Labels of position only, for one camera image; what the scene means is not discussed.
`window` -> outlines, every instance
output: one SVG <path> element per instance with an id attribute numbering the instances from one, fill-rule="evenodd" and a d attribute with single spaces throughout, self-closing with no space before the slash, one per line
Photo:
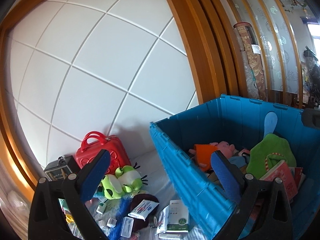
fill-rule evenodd
<path id="1" fill-rule="evenodd" d="M 313 38 L 313 44 L 315 45 L 315 53 L 320 57 L 320 25 L 308 24 L 308 28 Z"/>

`green plush toy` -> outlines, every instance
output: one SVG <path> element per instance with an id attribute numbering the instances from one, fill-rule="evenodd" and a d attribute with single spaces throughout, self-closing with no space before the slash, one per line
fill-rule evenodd
<path id="1" fill-rule="evenodd" d="M 247 173 L 251 173 L 257 179 L 260 179 L 281 160 L 285 160 L 289 167 L 297 167 L 296 159 L 288 141 L 269 133 L 250 151 Z"/>
<path id="2" fill-rule="evenodd" d="M 115 175 L 107 174 L 101 181 L 104 195 L 107 199 L 119 199 L 125 193 L 131 193 L 146 184 L 148 180 L 145 177 L 141 178 L 140 173 L 129 165 L 117 168 Z"/>

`tissue packet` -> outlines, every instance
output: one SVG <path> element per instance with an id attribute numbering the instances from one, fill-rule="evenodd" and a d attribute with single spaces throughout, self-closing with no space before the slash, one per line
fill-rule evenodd
<path id="1" fill-rule="evenodd" d="M 151 200 L 142 200 L 141 203 L 134 208 L 129 214 L 129 217 L 142 219 L 146 221 L 147 216 L 151 213 L 159 203 Z"/>
<path id="2" fill-rule="evenodd" d="M 160 212 L 156 234 L 165 233 L 167 231 L 168 219 L 169 219 L 169 206 L 166 206 Z"/>

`dark red plush toy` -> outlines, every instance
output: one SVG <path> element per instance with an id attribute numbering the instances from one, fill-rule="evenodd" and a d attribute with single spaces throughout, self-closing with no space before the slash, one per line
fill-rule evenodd
<path id="1" fill-rule="evenodd" d="M 133 197 L 129 212 L 131 212 L 134 208 L 136 208 L 141 203 L 141 201 L 144 199 L 159 203 L 159 200 L 153 195 L 138 194 Z M 132 232 L 136 232 L 138 230 L 146 228 L 149 225 L 149 219 L 153 220 L 153 217 L 157 213 L 157 210 L 158 210 L 158 206 L 156 206 L 155 209 L 151 211 L 151 213 L 147 216 L 146 221 L 143 221 L 142 219 L 135 218 L 134 222 L 133 222 Z"/>

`small white box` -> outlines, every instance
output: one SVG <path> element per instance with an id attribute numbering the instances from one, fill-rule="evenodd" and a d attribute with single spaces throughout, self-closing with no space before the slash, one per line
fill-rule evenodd
<path id="1" fill-rule="evenodd" d="M 114 228 L 117 224 L 117 220 L 114 218 L 109 218 L 107 227 Z"/>
<path id="2" fill-rule="evenodd" d="M 178 234 L 159 234 L 160 239 L 181 239 L 181 235 Z"/>
<path id="3" fill-rule="evenodd" d="M 101 229 L 106 229 L 106 222 L 104 220 L 99 220 L 98 225 Z"/>
<path id="4" fill-rule="evenodd" d="M 166 232 L 189 232 L 189 211 L 182 200 L 170 200 L 169 218 Z"/>
<path id="5" fill-rule="evenodd" d="M 132 227 L 133 227 L 134 219 L 130 217 L 124 217 L 122 221 L 122 228 L 120 235 L 126 238 L 129 238 L 132 233 Z"/>
<path id="6" fill-rule="evenodd" d="M 97 207 L 97 213 L 103 214 L 105 209 L 106 209 L 107 203 L 106 202 L 100 202 L 98 207 Z"/>

